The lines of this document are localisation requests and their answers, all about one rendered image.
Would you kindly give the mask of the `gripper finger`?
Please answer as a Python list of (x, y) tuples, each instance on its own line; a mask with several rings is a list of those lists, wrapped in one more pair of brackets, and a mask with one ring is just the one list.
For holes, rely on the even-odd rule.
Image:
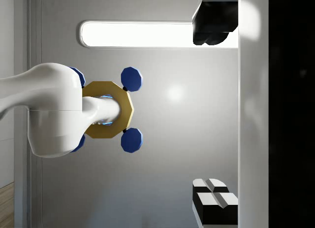
[(238, 27), (238, 0), (200, 0), (192, 26), (195, 45), (222, 43)]
[(238, 198), (218, 179), (194, 179), (192, 209), (199, 228), (238, 228)]

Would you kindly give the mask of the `drone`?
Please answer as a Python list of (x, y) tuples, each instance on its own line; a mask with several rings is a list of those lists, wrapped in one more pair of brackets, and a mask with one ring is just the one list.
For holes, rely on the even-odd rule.
[(133, 67), (126, 67), (121, 73), (121, 83), (118, 86), (112, 81), (93, 81), (83, 86), (83, 111), (88, 114), (87, 126), (77, 151), (85, 142), (85, 136), (91, 138), (113, 138), (119, 133), (121, 147), (125, 152), (134, 153), (143, 143), (143, 135), (139, 129), (129, 128), (134, 107), (129, 92), (135, 92), (142, 87), (143, 76)]

